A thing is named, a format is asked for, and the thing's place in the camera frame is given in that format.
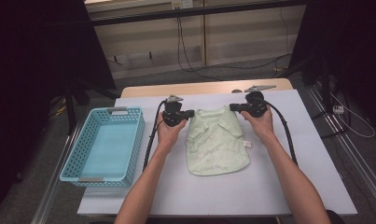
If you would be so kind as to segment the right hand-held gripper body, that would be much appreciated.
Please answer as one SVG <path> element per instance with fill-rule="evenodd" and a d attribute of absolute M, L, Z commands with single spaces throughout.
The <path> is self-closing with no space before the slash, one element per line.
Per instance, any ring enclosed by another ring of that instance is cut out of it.
<path fill-rule="evenodd" d="M 263 90 L 274 88 L 274 85 L 271 86 L 252 86 L 245 90 L 246 96 L 246 111 L 254 118 L 259 118 L 264 115 L 268 110 L 269 106 L 272 106 L 271 103 L 265 100 Z"/>

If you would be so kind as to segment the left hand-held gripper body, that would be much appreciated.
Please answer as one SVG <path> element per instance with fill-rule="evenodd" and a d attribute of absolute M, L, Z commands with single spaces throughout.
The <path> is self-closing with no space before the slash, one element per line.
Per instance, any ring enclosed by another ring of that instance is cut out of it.
<path fill-rule="evenodd" d="M 166 99 L 162 116 L 163 121 L 170 127 L 174 127 L 180 123 L 181 101 L 181 97 L 173 94 Z"/>

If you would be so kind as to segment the light green baby shirt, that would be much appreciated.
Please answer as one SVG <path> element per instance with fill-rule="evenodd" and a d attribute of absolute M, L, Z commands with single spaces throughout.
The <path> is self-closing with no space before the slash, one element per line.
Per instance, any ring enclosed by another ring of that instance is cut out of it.
<path fill-rule="evenodd" d="M 250 163 L 240 122 L 227 105 L 195 112 L 188 127 L 186 149 L 188 171 L 193 175 L 234 173 Z"/>

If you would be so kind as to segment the blue plastic basket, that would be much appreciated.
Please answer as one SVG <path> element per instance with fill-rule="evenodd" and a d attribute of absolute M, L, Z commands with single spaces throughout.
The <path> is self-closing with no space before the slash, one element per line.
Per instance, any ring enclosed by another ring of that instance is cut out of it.
<path fill-rule="evenodd" d="M 60 180 L 78 187 L 130 187 L 144 130 L 140 107 L 93 109 L 73 144 Z"/>

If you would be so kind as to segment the person's right hand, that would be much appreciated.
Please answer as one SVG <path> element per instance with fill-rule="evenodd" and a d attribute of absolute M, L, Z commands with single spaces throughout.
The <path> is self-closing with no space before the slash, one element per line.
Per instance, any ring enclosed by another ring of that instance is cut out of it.
<path fill-rule="evenodd" d="M 268 109 L 261 117 L 254 118 L 248 112 L 243 111 L 241 113 L 243 118 L 247 120 L 251 127 L 259 138 L 260 142 L 264 146 L 268 146 L 270 142 L 275 138 L 273 132 L 273 123 L 272 123 L 272 112 Z"/>

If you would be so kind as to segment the person's left hand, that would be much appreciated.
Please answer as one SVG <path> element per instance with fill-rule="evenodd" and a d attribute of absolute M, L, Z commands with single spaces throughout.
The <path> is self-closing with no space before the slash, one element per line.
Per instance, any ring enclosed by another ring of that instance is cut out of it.
<path fill-rule="evenodd" d="M 168 155 L 178 139 L 179 133 L 185 128 L 187 122 L 183 119 L 179 124 L 174 127 L 168 126 L 159 113 L 157 119 L 157 134 L 158 145 L 156 148 L 157 153 Z"/>

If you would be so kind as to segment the wooden table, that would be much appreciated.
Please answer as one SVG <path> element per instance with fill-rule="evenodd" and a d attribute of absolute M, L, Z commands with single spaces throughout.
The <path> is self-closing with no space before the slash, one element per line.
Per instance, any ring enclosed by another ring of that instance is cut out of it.
<path fill-rule="evenodd" d="M 265 78 L 233 81 L 215 81 L 201 83 L 184 83 L 184 84 L 167 84 L 152 86 L 127 87 L 122 92 L 121 98 L 132 97 L 151 97 L 151 96 L 168 96 L 191 95 L 191 94 L 212 94 L 212 93 L 231 93 L 234 90 L 244 91 L 253 85 L 270 86 L 275 90 L 292 90 L 291 82 L 286 78 Z"/>

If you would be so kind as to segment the black metal stand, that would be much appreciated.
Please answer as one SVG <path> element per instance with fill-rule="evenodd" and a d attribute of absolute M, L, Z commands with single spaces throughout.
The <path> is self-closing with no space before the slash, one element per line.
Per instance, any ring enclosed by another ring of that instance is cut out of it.
<path fill-rule="evenodd" d="M 90 97 L 86 93 L 86 90 L 95 91 L 112 100 L 116 100 L 118 98 L 118 95 L 115 93 L 96 86 L 80 77 L 71 77 L 66 79 L 64 82 L 64 97 L 68 116 L 69 134 L 71 134 L 77 126 L 74 99 L 76 99 L 81 105 L 87 105 L 90 102 Z"/>
<path fill-rule="evenodd" d="M 302 71 L 310 67 L 317 61 L 319 61 L 319 64 L 321 65 L 321 81 L 318 83 L 318 85 L 320 86 L 319 94 L 322 97 L 320 105 L 323 108 L 317 115 L 312 117 L 312 119 L 331 119 L 331 116 L 333 115 L 333 104 L 331 103 L 330 96 L 330 75 L 328 71 L 327 61 L 324 60 L 322 56 L 318 56 L 316 54 L 310 55 L 307 58 L 294 63 L 293 65 L 289 65 L 288 68 L 280 75 L 280 77 L 289 78 L 298 71 Z"/>

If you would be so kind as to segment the white table cover sheet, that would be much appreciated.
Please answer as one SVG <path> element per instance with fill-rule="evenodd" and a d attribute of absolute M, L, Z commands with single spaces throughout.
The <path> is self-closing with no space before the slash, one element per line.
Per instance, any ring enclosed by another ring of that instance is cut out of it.
<path fill-rule="evenodd" d="M 299 168 L 318 190 L 325 208 L 353 215 L 355 205 L 332 159 L 295 90 L 266 91 L 275 106 L 273 126 L 287 152 L 294 152 Z M 254 217 L 290 213 L 266 148 L 250 124 L 240 122 L 250 163 L 226 175 L 196 176 L 188 171 L 185 139 L 179 134 L 161 173 L 150 214 L 154 217 Z"/>

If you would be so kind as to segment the black horizontal bar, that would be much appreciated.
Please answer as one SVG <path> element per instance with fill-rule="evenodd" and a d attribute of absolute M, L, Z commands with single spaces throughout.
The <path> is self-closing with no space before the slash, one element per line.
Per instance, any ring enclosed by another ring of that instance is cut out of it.
<path fill-rule="evenodd" d="M 212 15 L 220 13 L 231 13 L 246 10 L 259 10 L 276 7 L 294 7 L 307 5 L 311 0 L 260 0 L 258 2 L 231 4 L 213 7 L 196 7 L 188 9 L 175 9 L 160 12 L 148 12 L 143 14 L 123 15 L 102 17 L 99 19 L 91 19 L 90 25 L 103 26 L 122 23 L 131 23 L 139 21 L 155 21 L 173 18 L 184 18 L 201 15 Z"/>

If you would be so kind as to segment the black curtain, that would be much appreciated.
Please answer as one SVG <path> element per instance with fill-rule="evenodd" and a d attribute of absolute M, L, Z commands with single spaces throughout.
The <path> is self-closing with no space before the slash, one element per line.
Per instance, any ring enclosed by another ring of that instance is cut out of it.
<path fill-rule="evenodd" d="M 0 205 L 35 150 L 51 100 L 115 86 L 84 0 L 0 0 Z"/>
<path fill-rule="evenodd" d="M 306 83 L 326 63 L 376 125 L 376 0 L 310 0 L 289 65 L 301 62 Z"/>

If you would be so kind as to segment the aluminium floor rail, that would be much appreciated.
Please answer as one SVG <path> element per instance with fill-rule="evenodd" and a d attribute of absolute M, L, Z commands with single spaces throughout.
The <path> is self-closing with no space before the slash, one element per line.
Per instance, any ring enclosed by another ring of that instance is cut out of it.
<path fill-rule="evenodd" d="M 77 124 L 73 129 L 69 129 L 67 138 L 63 145 L 60 158 L 57 160 L 54 171 L 52 172 L 50 181 L 46 186 L 45 192 L 40 200 L 38 207 L 35 210 L 35 214 L 31 221 L 31 224 L 46 224 L 52 205 L 56 199 L 59 186 L 61 184 L 60 174 L 62 173 L 63 166 L 69 156 L 72 149 L 72 145 L 77 140 L 77 136 L 80 132 L 81 125 Z"/>
<path fill-rule="evenodd" d="M 325 105 L 322 103 L 323 97 L 320 95 L 320 92 L 316 87 L 311 87 L 309 89 L 309 94 L 319 108 L 321 116 L 325 118 L 328 126 L 333 132 L 333 135 L 335 135 L 337 140 L 340 142 L 345 153 L 348 155 L 350 161 L 353 163 L 376 200 L 376 174 L 369 167 L 369 164 L 365 161 L 364 157 L 359 152 L 358 147 L 354 144 L 347 132 L 352 131 L 354 134 L 357 134 L 364 139 L 368 139 L 368 137 L 352 129 L 342 118 L 341 114 L 327 112 Z"/>

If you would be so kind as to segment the white wall socket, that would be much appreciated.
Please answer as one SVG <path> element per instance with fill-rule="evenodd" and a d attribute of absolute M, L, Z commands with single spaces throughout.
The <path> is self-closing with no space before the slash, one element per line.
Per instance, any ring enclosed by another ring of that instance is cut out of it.
<path fill-rule="evenodd" d="M 193 8 L 193 0 L 172 0 L 172 9 L 187 9 Z"/>

